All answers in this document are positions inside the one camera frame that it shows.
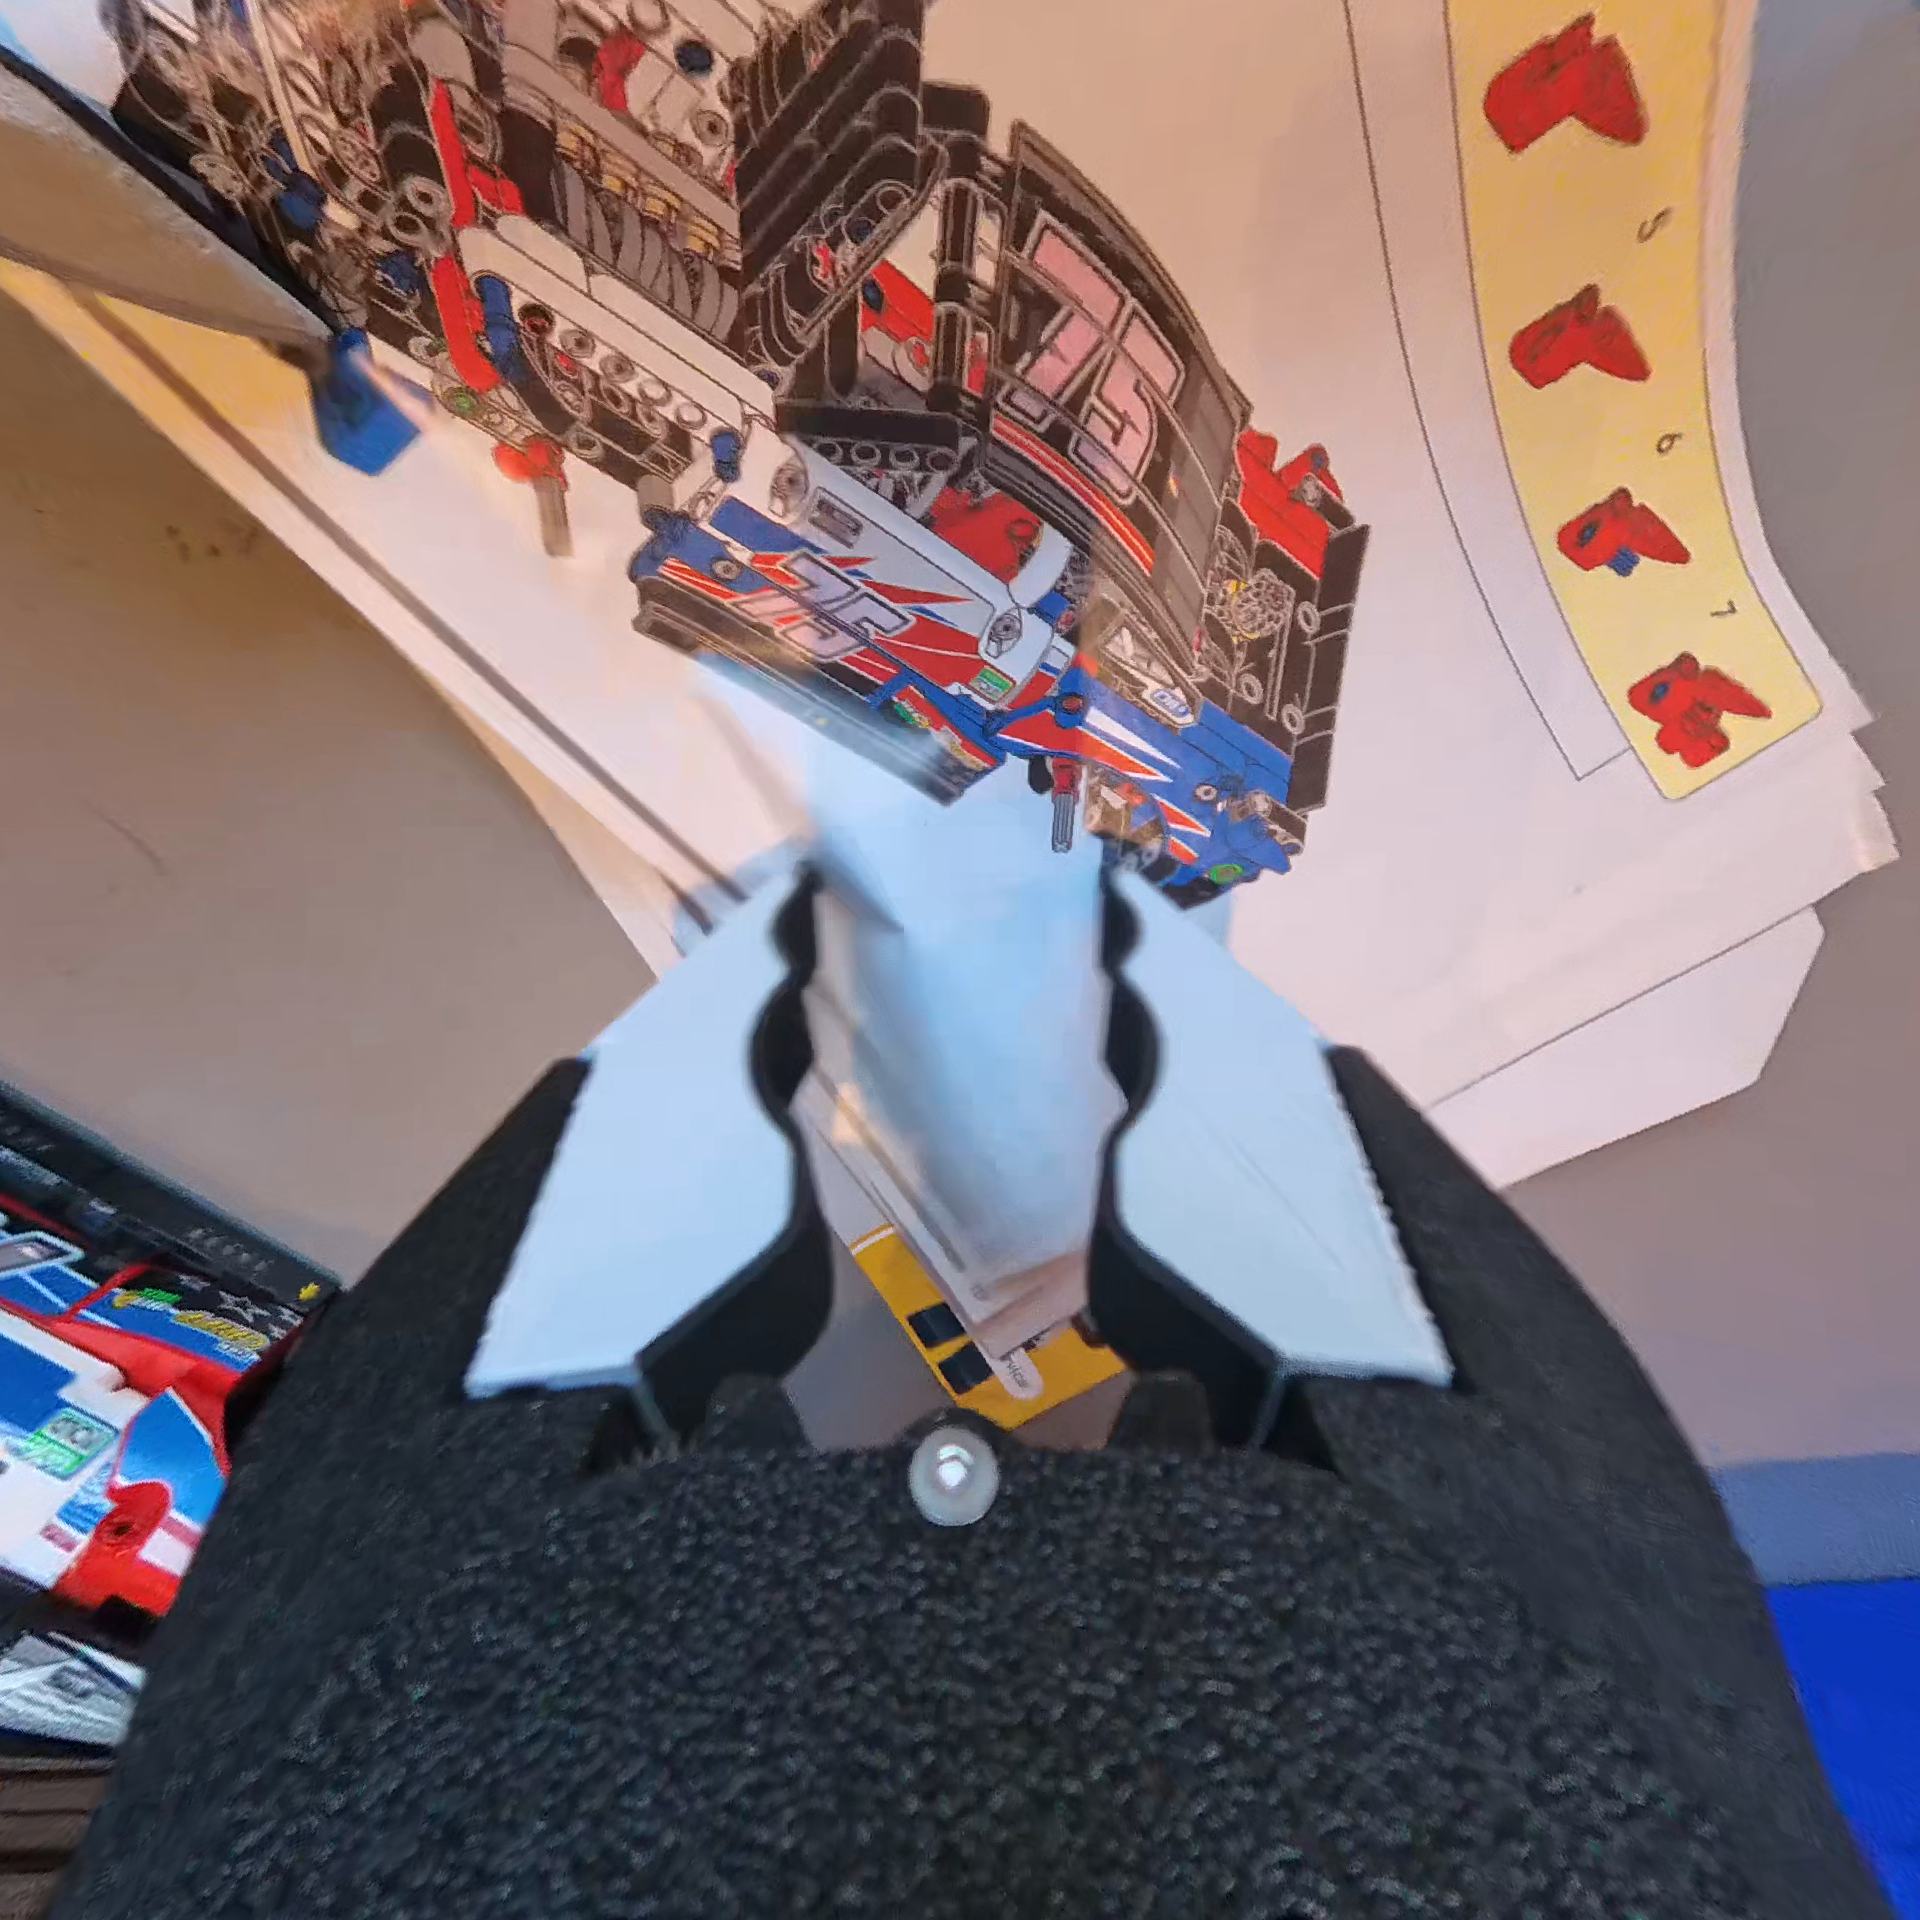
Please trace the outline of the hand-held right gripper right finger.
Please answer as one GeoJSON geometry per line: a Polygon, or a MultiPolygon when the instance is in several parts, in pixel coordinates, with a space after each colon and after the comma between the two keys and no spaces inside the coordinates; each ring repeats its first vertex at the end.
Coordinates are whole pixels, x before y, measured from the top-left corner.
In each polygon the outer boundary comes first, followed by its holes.
{"type": "Polygon", "coordinates": [[[1206,1432],[1257,1449],[1303,1379],[1450,1389],[1455,1361],[1310,1020],[1134,872],[1101,881],[1105,1067],[1088,1310],[1206,1432]]]}

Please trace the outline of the grey desk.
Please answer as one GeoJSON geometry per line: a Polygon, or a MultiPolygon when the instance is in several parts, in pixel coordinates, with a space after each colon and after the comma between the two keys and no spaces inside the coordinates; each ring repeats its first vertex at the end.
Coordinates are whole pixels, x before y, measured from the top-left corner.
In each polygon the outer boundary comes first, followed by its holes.
{"type": "MultiPolygon", "coordinates": [[[[1737,195],[1750,585],[1814,712],[1682,796],[1519,583],[1455,279],[1439,4],[938,4],[928,67],[1117,200],[1255,419],[1370,524],[1303,867],[1198,913],[1519,1204],[1695,1452],[1915,1453],[1907,347],[1865,238],[1915,182],[1915,21],[1769,6],[1737,195]],[[1790,46],[1794,21],[1830,48],[1790,46]]],[[[627,631],[634,508],[543,556],[408,396],[382,477],[301,369],[3,257],[3,1079],[343,1283],[673,964],[839,776],[937,808],[627,631]]]]}

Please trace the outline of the black toy car box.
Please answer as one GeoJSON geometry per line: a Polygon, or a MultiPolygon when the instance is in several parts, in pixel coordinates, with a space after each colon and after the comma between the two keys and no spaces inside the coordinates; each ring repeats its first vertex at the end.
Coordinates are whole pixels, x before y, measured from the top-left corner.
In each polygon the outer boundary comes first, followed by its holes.
{"type": "Polygon", "coordinates": [[[326,1269],[2,1091],[3,1760],[119,1745],[326,1269]]]}

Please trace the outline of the thick building instruction booklet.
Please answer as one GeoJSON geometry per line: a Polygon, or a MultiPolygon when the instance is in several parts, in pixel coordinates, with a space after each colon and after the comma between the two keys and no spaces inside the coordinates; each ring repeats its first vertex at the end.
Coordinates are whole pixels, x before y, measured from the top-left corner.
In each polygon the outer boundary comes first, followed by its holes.
{"type": "Polygon", "coordinates": [[[1093,544],[1110,799],[1238,961],[1499,1181],[1752,1080],[1814,903],[1893,859],[1865,712],[1759,531],[1731,243],[1755,4],[3,4],[3,53],[255,222],[387,388],[350,477],[129,268],[3,287],[326,573],[664,966],[792,830],[639,508],[823,424],[935,519],[1093,544]]]}

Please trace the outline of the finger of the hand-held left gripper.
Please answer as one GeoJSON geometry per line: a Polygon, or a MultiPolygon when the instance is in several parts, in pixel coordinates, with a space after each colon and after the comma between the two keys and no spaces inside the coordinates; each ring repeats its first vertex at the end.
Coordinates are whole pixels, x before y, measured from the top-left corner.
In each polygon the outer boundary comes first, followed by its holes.
{"type": "Polygon", "coordinates": [[[19,53],[2,53],[2,254],[102,296],[285,351],[334,324],[248,222],[19,53]]]}

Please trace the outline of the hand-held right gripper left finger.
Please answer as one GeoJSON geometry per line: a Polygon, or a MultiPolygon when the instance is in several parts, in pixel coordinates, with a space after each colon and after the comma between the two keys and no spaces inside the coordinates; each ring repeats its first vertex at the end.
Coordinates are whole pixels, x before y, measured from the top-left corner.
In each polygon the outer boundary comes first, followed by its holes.
{"type": "Polygon", "coordinates": [[[783,1383],[815,1347],[832,1247],[794,1118],[815,894],[808,868],[768,879],[583,1052],[467,1400],[622,1387],[681,1441],[722,1383],[783,1383]]]}

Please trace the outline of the blue plastic bin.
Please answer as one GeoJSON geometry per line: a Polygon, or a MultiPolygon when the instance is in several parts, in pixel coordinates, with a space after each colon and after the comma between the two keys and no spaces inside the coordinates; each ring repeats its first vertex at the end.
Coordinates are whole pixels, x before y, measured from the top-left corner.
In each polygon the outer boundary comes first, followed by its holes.
{"type": "Polygon", "coordinates": [[[1816,1753],[1888,1900],[1917,1905],[1917,1457],[1744,1463],[1714,1473],[1816,1753]]]}

